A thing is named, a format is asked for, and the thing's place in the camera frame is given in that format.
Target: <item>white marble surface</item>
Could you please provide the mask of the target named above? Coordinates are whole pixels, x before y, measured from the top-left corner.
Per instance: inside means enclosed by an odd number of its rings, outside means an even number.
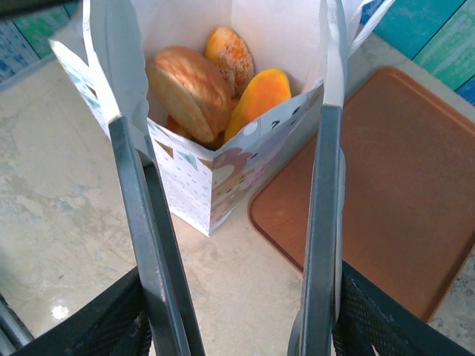
[[[351,58],[349,92],[385,65],[475,120],[472,106],[375,36]],[[134,256],[110,142],[61,67],[0,94],[0,115],[0,292],[38,336],[124,275]],[[275,164],[316,125],[299,128]],[[248,200],[211,239],[174,218],[208,355],[285,355],[299,307],[301,276],[252,230]],[[472,352],[474,291],[472,251],[430,323]]]

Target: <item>bag handle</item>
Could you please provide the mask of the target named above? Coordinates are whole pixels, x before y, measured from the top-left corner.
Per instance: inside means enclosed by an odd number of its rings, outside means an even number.
[[[350,45],[349,55],[351,56],[358,50],[364,41],[368,38],[368,36],[374,31],[378,23],[381,21],[383,16],[389,10],[391,5],[395,0],[384,0],[375,13],[370,17],[368,22],[363,26],[359,34],[353,40],[352,44]]]

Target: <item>bun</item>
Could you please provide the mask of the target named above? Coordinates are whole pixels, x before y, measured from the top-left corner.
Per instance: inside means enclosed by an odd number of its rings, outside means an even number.
[[[231,91],[219,70],[185,47],[167,47],[147,62],[148,85],[196,140],[213,142],[231,119]]]
[[[233,98],[243,95],[254,76],[254,63],[244,41],[229,27],[213,31],[206,46],[206,58],[220,68]]]
[[[177,135],[183,136],[187,139],[193,139],[193,137],[188,132],[183,130],[183,128],[179,126],[178,123],[173,120],[173,117],[171,117],[170,115],[168,115],[168,117],[166,118],[165,127]]]

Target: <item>mango slice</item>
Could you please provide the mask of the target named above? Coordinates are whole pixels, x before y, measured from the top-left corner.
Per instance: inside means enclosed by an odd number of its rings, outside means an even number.
[[[289,79],[282,70],[271,68],[260,72],[251,80],[232,111],[231,121],[224,131],[224,142],[228,142],[247,124],[291,97]]]

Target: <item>blue wooden wall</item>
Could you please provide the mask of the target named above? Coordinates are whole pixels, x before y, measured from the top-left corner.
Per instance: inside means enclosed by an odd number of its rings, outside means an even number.
[[[396,0],[375,33],[475,105],[475,0]]]
[[[361,23],[382,1],[364,7]],[[76,7],[77,0],[0,22],[0,90],[2,82],[51,54],[48,37]],[[375,33],[475,105],[475,0],[396,0]]]

